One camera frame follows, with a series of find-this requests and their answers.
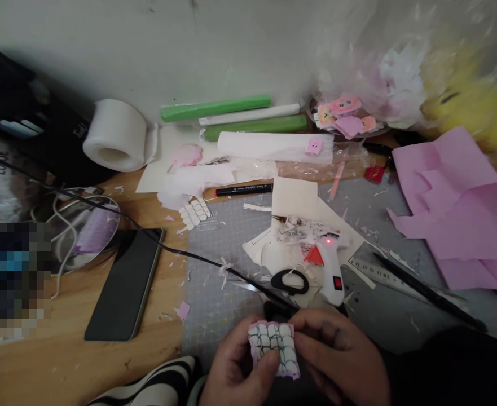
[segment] black sleeve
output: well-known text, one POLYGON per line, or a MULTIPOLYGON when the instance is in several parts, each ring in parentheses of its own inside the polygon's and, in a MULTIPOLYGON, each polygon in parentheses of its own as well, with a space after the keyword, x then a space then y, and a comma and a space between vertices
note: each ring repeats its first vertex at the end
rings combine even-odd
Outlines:
POLYGON ((420 350, 381 350, 392 405, 497 405, 497 339, 466 327, 440 332, 420 350))

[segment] black scissor handle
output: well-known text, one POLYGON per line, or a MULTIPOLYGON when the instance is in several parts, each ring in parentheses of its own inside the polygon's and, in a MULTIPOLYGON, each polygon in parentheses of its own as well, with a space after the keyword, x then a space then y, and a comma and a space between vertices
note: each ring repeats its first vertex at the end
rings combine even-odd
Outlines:
POLYGON ((273 288, 283 290, 290 295, 303 294, 303 293, 307 293, 309 291, 309 280, 306 278, 305 275, 303 275, 298 270, 283 270, 283 271, 278 272, 275 276, 273 276, 271 278, 271 286, 273 288), (286 285, 282 281, 282 278, 284 277, 284 275, 286 275, 290 272, 294 275, 297 275, 301 279, 303 279, 303 287, 302 288, 296 288, 295 286, 286 285))

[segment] white foam roll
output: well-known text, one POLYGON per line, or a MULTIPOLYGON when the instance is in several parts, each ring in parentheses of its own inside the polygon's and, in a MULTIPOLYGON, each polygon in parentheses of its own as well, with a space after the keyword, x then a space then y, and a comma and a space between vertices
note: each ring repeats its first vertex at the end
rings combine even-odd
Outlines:
POLYGON ((218 138, 221 156, 259 160, 308 162, 331 164, 333 162, 333 134, 267 134, 231 133, 223 131, 218 138), (311 138, 323 141, 318 155, 305 152, 311 138))
POLYGON ((144 167, 156 154, 158 125, 147 131, 143 116, 119 100, 96 103, 83 151, 94 162, 120 172, 144 167))
POLYGON ((248 110, 239 113, 220 114, 219 116, 202 117, 199 125, 205 127, 216 124, 227 124, 239 121, 261 120, 263 118, 285 117, 299 113, 299 103, 284 106, 268 107, 265 109, 248 110))

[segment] pink pencil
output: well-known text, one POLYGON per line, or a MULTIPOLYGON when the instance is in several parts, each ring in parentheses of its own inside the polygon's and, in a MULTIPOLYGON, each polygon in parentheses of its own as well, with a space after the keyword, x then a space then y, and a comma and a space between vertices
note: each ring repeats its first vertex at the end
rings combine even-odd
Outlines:
POLYGON ((337 174, 335 175, 335 181, 333 182, 333 187, 329 192, 329 200, 333 200, 337 194, 338 184, 342 178, 342 172, 344 172, 344 167, 346 166, 346 160, 348 159, 348 153, 345 152, 340 164, 338 165, 337 174))

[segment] black cable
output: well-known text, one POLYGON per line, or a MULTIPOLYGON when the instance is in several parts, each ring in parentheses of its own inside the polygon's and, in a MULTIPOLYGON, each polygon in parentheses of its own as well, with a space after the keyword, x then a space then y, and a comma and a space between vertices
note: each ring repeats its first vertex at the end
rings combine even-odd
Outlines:
MULTIPOLYGON (((47 188, 49 190, 52 190, 52 191, 54 191, 56 193, 60 193, 61 195, 68 196, 68 197, 70 197, 72 199, 75 199, 77 201, 83 202, 83 203, 85 203, 85 204, 87 204, 89 206, 92 206, 92 207, 95 207, 95 208, 98 208, 98 209, 102 209, 102 210, 106 210, 106 211, 110 211, 111 213, 115 213, 115 214, 119 214, 119 215, 123 216, 128 221, 130 221, 137 230, 142 231, 154 243, 156 243, 158 246, 162 247, 163 249, 165 249, 168 252, 171 252, 173 254, 184 255, 185 257, 190 257, 190 258, 193 258, 193 259, 197 259, 198 261, 203 261, 203 262, 209 263, 209 264, 214 265, 214 266, 216 266, 218 268, 222 267, 222 265, 219 264, 218 262, 211 261, 210 259, 206 259, 206 258, 200 257, 199 255, 192 254, 190 252, 179 250, 179 249, 175 249, 175 248, 169 248, 168 246, 166 246, 166 245, 164 245, 164 244, 162 244, 160 242, 160 239, 159 239, 159 237, 157 235, 155 235, 154 233, 152 233, 150 230, 141 227, 139 225, 139 223, 136 222, 133 218, 131 218, 130 216, 128 216, 127 214, 125 214, 125 213, 123 213, 123 212, 121 212, 119 210, 111 209, 111 208, 109 208, 107 206, 101 205, 99 203, 95 203, 93 201, 90 201, 88 199, 85 199, 83 197, 75 195, 73 193, 66 192, 66 191, 64 191, 62 189, 59 189, 59 188, 55 187, 55 186, 48 185, 47 183, 45 183, 41 179, 37 178, 36 176, 32 175, 31 173, 25 171, 24 169, 20 169, 17 166, 10 164, 9 162, 0 160, 0 165, 7 166, 8 168, 10 168, 10 169, 12 169, 12 170, 14 170, 14 171, 22 174, 22 175, 25 175, 27 178, 33 180, 36 183, 39 183, 41 186, 43 186, 43 187, 45 187, 45 188, 47 188)), ((260 285, 258 282, 254 282, 253 280, 247 278, 243 274, 235 271, 233 268, 226 268, 226 271, 229 272, 229 273, 231 273, 231 274, 233 274, 233 275, 235 275, 235 276, 237 276, 237 277, 239 277, 239 278, 241 278, 245 282, 251 284, 253 287, 255 287, 256 289, 258 289, 259 291, 265 293, 270 299, 276 300, 277 302, 279 302, 283 306, 287 307, 288 309, 298 310, 298 308, 295 307, 294 305, 292 305, 291 303, 288 303, 287 301, 285 301, 283 298, 281 298, 277 294, 275 294, 272 291, 266 289, 264 286, 260 285)))

